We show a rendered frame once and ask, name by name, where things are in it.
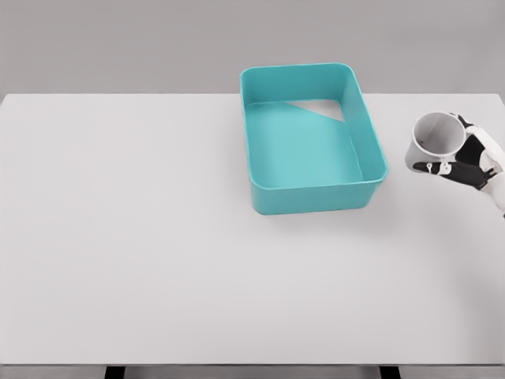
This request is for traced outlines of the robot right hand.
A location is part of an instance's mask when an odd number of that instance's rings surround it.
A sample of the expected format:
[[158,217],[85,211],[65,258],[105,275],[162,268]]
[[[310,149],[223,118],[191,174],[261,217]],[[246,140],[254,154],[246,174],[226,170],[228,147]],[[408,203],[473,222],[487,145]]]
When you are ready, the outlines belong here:
[[505,218],[505,150],[480,126],[454,114],[465,126],[466,141],[449,162],[414,164],[415,171],[471,186],[486,193]]

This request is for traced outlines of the white paper cup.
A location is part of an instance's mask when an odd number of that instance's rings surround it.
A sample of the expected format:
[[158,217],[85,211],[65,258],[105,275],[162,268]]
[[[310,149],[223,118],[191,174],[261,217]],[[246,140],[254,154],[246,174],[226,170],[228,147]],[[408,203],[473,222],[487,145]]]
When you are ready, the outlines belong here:
[[406,166],[415,171],[418,162],[449,162],[465,141],[465,126],[456,115],[442,111],[422,115],[412,128]]

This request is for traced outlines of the teal rectangular plastic basket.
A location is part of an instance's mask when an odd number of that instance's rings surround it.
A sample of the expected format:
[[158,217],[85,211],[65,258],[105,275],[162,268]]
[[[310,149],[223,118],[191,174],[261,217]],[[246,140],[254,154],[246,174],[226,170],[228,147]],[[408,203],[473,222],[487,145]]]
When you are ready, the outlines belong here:
[[250,67],[239,83],[258,213],[355,209],[371,201],[387,161],[348,65]]

